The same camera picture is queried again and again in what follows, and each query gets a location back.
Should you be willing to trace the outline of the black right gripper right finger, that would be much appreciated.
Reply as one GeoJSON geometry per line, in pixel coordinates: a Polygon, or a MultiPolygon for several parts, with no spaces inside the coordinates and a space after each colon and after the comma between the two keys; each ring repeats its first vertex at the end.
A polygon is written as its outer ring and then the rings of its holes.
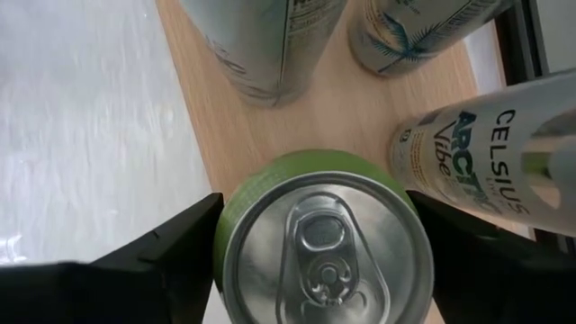
{"type": "Polygon", "coordinates": [[[409,192],[445,324],[576,324],[576,258],[409,192]]]}

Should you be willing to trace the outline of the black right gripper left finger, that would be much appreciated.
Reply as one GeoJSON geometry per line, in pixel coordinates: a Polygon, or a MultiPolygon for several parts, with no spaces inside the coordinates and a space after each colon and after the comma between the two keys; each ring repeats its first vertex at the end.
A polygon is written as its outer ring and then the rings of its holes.
{"type": "Polygon", "coordinates": [[[223,207],[211,193],[89,263],[0,267],[0,324],[201,324],[223,207]]]}

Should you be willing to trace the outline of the silver Celsius energy can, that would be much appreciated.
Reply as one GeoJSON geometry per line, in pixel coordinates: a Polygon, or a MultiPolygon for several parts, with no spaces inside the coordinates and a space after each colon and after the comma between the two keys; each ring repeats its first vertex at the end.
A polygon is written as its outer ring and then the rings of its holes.
{"type": "Polygon", "coordinates": [[[347,35],[355,60],[382,77],[409,73],[519,0],[362,0],[347,35]]]}
{"type": "Polygon", "coordinates": [[[179,0],[240,96],[258,106],[296,100],[347,0],[179,0]]]}
{"type": "Polygon", "coordinates": [[[412,117],[388,161],[408,191],[576,237],[576,68],[412,117]]]}

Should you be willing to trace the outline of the green Sanzo can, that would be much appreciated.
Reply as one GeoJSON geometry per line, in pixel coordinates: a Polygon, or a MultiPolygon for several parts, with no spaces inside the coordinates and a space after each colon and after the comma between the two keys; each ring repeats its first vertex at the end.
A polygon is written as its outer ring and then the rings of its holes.
{"type": "Polygon", "coordinates": [[[434,262],[406,192],[367,160],[295,151],[226,201],[214,280],[233,324],[423,324],[434,262]]]}

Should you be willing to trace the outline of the wooden shelf board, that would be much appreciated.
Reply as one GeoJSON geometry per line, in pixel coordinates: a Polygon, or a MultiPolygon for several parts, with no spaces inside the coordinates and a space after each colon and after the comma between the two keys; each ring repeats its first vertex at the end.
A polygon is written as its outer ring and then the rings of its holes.
{"type": "Polygon", "coordinates": [[[493,23],[407,75],[368,72],[348,47],[349,2],[306,93],[284,106],[257,107],[230,85],[179,0],[156,5],[209,184],[225,195],[270,160],[300,149],[345,150],[385,167],[398,124],[506,84],[493,23]]]}

